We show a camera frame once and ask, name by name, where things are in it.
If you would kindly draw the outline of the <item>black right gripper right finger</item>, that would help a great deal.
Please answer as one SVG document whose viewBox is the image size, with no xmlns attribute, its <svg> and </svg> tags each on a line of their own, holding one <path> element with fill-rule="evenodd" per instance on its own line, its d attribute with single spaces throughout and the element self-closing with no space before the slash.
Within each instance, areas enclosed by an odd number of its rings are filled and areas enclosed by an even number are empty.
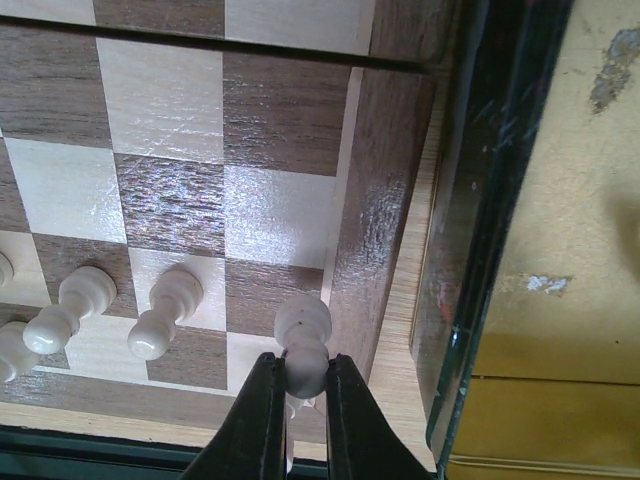
<svg viewBox="0 0 640 480">
<path fill-rule="evenodd" d="M 339 354 L 326 374 L 330 479 L 432 479 L 393 432 L 355 362 Z"/>
</svg>

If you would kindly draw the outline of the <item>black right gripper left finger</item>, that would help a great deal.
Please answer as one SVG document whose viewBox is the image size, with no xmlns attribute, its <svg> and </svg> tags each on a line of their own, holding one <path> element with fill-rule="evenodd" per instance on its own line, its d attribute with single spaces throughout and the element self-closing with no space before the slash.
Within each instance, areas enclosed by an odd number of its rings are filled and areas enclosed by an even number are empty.
<svg viewBox="0 0 640 480">
<path fill-rule="evenodd" d="M 183 472 L 184 479 L 284 479 L 285 361 L 258 356 L 214 438 Z"/>
</svg>

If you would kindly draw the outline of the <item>white bishop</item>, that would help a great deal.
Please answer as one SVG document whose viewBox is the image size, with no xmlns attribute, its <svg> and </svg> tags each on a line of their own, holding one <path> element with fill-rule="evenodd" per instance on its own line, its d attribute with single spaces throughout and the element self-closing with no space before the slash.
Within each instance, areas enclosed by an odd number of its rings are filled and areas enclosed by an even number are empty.
<svg viewBox="0 0 640 480">
<path fill-rule="evenodd" d="M 280 306 L 275 316 L 274 336 L 283 348 L 289 395 L 307 400 L 324 391 L 329 367 L 326 344 L 331 334 L 331 314 L 320 298 L 301 294 Z"/>
</svg>

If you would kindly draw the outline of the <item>white piece tin top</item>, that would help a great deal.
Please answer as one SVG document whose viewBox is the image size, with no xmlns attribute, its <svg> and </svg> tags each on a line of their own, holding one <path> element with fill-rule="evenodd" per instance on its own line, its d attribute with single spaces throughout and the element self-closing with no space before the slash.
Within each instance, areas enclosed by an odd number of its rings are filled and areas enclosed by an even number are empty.
<svg viewBox="0 0 640 480">
<path fill-rule="evenodd" d="M 80 322 L 103 314 L 116 298 L 114 280 L 103 270 L 82 266 L 59 286 L 58 303 L 44 307 L 23 331 L 25 346 L 38 355 L 64 349 L 80 330 Z"/>
<path fill-rule="evenodd" d="M 203 297 L 203 287 L 191 273 L 163 273 L 150 290 L 150 309 L 139 316 L 129 332 L 129 351 L 145 361 L 163 356 L 176 336 L 177 323 L 190 319 Z"/>
</svg>

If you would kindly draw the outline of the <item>gold interior green tin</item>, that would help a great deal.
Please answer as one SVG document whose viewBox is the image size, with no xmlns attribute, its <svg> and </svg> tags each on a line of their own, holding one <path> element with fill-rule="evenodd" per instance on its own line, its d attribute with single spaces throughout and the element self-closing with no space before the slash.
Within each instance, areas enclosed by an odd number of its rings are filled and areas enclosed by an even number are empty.
<svg viewBox="0 0 640 480">
<path fill-rule="evenodd" d="M 639 475 L 639 5 L 468 1 L 412 354 L 440 479 Z"/>
</svg>

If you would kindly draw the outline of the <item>wooden chess board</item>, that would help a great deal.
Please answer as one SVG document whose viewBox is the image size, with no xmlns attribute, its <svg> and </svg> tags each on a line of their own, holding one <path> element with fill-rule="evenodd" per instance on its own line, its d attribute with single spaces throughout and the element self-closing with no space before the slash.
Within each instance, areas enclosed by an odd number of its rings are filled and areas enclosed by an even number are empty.
<svg viewBox="0 0 640 480">
<path fill-rule="evenodd" d="M 199 444 L 229 410 L 273 318 L 324 297 L 356 97 L 344 65 L 1 29 L 3 322 L 56 304 L 91 265 L 116 298 L 61 351 L 1 387 L 5 425 L 100 427 Z M 169 270 L 204 297 L 167 352 L 127 338 Z"/>
</svg>

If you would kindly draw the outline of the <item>white pawn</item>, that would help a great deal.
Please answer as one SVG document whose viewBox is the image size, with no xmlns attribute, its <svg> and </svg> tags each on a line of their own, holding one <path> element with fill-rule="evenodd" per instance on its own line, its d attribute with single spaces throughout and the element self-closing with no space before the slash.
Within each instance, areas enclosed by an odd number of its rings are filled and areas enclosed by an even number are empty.
<svg viewBox="0 0 640 480">
<path fill-rule="evenodd" d="M 7 286 L 14 277 L 14 269 L 9 259 L 3 254 L 0 254 L 0 287 Z"/>
</svg>

